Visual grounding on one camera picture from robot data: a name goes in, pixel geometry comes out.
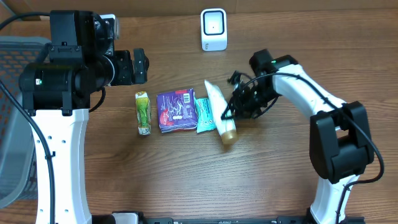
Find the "white tube gold cap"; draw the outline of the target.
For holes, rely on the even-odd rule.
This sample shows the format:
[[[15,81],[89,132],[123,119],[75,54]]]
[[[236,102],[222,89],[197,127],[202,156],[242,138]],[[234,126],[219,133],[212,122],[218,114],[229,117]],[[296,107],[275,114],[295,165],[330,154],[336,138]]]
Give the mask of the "white tube gold cap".
[[[238,140],[235,122],[233,119],[221,119],[227,108],[227,101],[217,85],[208,80],[205,80],[204,83],[218,134],[224,145],[233,145]]]

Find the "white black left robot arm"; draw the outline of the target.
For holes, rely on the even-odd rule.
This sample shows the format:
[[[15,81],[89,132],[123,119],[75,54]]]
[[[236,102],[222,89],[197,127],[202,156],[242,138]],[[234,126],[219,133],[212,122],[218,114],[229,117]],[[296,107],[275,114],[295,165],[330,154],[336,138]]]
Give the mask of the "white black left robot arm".
[[[108,86],[143,84],[142,49],[116,50],[113,14],[52,11],[51,41],[19,78],[22,107],[32,121],[37,166],[37,223],[130,223],[141,212],[92,215],[86,199],[85,134],[91,94]]]

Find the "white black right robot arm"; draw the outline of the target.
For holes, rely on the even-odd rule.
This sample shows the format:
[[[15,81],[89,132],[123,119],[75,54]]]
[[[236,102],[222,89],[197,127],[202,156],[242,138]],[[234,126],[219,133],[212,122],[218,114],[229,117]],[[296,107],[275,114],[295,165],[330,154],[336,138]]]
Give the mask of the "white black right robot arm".
[[[221,115],[223,120],[256,119],[284,96],[310,122],[309,156],[319,176],[315,200],[300,223],[364,223],[347,217],[351,189],[374,161],[368,116],[364,106],[346,103],[312,80],[291,55],[273,58],[268,50],[254,53],[255,74],[235,71],[228,83],[235,89]]]

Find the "teal wipes packet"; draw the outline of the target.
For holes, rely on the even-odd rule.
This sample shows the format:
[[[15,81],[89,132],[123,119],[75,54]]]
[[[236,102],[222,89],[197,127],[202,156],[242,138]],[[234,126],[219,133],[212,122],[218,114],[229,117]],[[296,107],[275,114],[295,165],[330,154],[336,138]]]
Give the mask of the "teal wipes packet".
[[[198,116],[197,133],[211,131],[216,128],[208,98],[199,98],[195,100],[195,106]]]

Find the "purple pad package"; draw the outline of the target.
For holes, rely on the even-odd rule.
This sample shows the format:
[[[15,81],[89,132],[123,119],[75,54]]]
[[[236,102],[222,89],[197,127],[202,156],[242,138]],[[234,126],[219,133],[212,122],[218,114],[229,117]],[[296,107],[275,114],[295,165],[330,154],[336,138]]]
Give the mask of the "purple pad package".
[[[193,88],[158,94],[157,112],[162,133],[196,129],[198,115]]]

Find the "green yellow snack packet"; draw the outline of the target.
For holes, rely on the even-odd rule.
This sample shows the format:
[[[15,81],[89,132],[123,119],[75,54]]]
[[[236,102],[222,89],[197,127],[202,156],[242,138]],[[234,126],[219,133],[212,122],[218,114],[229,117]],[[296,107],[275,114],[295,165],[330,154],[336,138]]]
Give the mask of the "green yellow snack packet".
[[[137,127],[140,135],[151,133],[150,99],[146,91],[139,91],[136,96]]]

